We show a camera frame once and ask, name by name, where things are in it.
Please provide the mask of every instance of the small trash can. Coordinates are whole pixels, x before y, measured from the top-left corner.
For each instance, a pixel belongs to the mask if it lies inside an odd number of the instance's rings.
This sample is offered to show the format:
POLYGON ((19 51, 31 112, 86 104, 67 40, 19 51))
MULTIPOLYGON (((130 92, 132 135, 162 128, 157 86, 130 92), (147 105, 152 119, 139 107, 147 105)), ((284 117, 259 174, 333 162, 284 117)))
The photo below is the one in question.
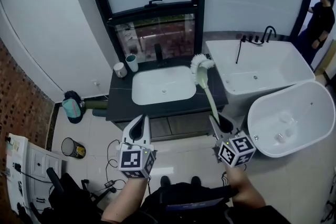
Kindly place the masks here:
POLYGON ((86 149, 83 145, 67 137, 62 142, 62 152, 65 156, 83 159, 86 154, 86 149))

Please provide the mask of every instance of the brick wall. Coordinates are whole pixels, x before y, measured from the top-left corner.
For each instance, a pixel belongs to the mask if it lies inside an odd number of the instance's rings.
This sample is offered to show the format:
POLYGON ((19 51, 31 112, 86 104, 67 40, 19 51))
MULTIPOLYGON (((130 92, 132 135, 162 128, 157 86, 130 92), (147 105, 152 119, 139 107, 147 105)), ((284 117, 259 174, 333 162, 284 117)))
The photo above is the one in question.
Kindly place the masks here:
MULTIPOLYGON (((27 77, 0 40, 0 170, 6 167, 9 133, 45 148, 53 108, 52 100, 27 77)), ((4 177, 0 177, 0 223, 20 223, 10 209, 4 177)))

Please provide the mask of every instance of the mug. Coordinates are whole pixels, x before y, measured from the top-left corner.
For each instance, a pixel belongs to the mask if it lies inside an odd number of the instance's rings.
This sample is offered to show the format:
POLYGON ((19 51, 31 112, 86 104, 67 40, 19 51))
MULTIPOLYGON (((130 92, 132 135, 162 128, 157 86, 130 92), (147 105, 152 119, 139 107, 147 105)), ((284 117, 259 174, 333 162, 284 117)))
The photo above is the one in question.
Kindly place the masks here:
POLYGON ((123 78, 127 75, 127 69, 125 65, 121 62, 118 62, 114 65, 113 69, 119 78, 123 78))
POLYGON ((136 59, 136 55, 134 54, 131 54, 131 55, 128 55, 126 57, 126 63, 128 64, 128 66, 130 67, 130 69, 133 71, 133 72, 137 72, 138 69, 139 69, 139 66, 138 66, 138 61, 136 59))

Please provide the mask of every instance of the toilet brush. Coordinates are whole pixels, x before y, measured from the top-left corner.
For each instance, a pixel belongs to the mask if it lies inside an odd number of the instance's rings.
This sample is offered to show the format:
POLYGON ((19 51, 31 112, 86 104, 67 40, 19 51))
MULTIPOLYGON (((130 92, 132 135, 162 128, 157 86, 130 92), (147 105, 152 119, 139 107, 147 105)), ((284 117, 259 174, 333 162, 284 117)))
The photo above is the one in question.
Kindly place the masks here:
POLYGON ((204 91, 206 96, 208 97, 212 114, 216 121, 219 123, 218 112, 216 108, 215 101, 211 95, 209 86, 208 86, 208 69, 215 66, 215 62, 213 60, 207 59, 204 54, 195 55, 193 60, 191 61, 190 70, 193 74, 193 79, 196 85, 200 85, 204 91))

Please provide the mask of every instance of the bathtub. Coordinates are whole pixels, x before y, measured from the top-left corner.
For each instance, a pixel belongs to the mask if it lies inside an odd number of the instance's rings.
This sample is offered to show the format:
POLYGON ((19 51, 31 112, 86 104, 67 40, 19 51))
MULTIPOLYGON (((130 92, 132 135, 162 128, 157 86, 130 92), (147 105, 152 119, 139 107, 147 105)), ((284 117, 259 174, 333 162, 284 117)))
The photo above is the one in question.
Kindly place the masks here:
POLYGON ((251 106, 247 127, 263 154, 277 158, 326 138, 335 125, 335 106, 327 89, 306 82, 263 96, 251 106))
POLYGON ((259 97, 288 86, 315 81, 315 75, 290 42, 270 41, 258 47, 239 40, 207 41, 206 45, 223 82, 231 117, 248 112, 259 97))

